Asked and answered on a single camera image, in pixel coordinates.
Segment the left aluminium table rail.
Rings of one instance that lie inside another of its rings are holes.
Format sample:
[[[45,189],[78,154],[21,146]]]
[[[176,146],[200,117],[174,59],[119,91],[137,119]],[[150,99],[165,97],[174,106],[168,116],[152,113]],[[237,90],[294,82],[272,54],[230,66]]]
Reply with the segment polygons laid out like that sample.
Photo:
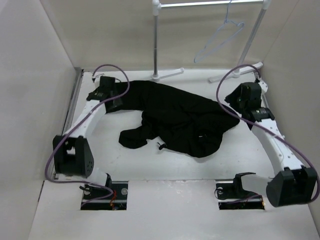
[[[72,86],[72,91],[66,111],[66,116],[64,119],[64,124],[62,128],[62,132],[58,134],[59,136],[63,136],[64,133],[71,127],[74,114],[75,114],[75,109],[79,97],[79,92],[82,84],[82,79],[83,79],[83,74],[84,70],[81,67],[75,67],[75,79],[73,81],[73,86]]]

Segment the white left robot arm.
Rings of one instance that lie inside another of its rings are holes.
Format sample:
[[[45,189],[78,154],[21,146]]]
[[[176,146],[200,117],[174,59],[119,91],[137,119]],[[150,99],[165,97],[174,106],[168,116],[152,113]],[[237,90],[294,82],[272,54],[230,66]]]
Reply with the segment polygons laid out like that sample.
[[[93,130],[107,110],[122,104],[116,89],[117,79],[100,76],[96,89],[86,99],[85,107],[75,123],[63,134],[53,138],[54,168],[59,175],[72,177],[75,181],[96,185],[95,193],[100,199],[112,195],[111,176],[95,166],[94,157],[88,142]]]

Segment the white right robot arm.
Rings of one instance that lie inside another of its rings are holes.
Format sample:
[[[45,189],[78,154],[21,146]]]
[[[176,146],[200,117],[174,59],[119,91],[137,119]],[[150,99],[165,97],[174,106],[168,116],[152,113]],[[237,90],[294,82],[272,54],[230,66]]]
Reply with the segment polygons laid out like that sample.
[[[272,112],[262,107],[263,82],[241,83],[225,101],[247,123],[271,162],[274,177],[267,178],[252,172],[238,173],[232,192],[238,198],[249,192],[267,197],[273,207],[308,204],[312,200],[318,174],[295,156],[294,149],[285,143]]]

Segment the black trousers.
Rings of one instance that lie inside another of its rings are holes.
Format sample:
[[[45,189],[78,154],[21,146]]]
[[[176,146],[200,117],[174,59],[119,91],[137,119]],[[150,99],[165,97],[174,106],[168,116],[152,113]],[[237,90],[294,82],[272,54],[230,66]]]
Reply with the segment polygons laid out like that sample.
[[[159,150],[168,149],[204,158],[215,153],[228,130],[239,119],[226,113],[211,99],[151,81],[115,84],[123,105],[120,111],[141,111],[141,125],[123,130],[118,142],[125,148],[138,149],[148,140],[161,138]]]

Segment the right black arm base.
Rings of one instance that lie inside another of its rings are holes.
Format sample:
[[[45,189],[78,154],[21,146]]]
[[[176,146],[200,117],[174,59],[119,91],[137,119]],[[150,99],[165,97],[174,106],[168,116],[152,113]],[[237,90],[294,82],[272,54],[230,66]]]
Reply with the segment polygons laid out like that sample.
[[[243,189],[236,189],[232,181],[217,181],[214,196],[219,210],[265,210],[261,195]]]

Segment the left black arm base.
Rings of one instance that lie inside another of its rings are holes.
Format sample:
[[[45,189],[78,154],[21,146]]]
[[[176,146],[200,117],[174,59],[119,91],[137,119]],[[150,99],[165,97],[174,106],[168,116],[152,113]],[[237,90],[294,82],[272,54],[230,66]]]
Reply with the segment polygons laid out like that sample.
[[[127,209],[128,181],[114,181],[111,185],[112,193],[88,184],[79,188],[83,191],[80,204],[82,211],[125,211]]]

